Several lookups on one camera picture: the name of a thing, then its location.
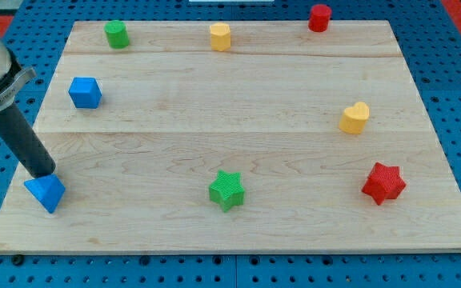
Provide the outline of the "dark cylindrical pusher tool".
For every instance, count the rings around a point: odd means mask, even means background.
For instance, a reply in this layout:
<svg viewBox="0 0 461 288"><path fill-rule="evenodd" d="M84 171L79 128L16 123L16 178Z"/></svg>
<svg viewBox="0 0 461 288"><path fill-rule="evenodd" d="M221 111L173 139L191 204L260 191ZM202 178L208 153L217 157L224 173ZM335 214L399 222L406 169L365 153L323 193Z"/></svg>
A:
<svg viewBox="0 0 461 288"><path fill-rule="evenodd" d="M33 178L55 171L53 158L16 104L0 111L0 137Z"/></svg>

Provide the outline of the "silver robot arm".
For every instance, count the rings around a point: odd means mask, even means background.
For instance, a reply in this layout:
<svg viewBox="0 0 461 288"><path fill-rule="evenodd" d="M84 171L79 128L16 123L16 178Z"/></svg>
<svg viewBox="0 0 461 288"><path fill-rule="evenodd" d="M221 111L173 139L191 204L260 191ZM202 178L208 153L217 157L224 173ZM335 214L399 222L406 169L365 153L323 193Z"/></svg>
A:
<svg viewBox="0 0 461 288"><path fill-rule="evenodd" d="M17 93L36 77L0 39L0 137L34 178L52 174L56 164L15 103Z"/></svg>

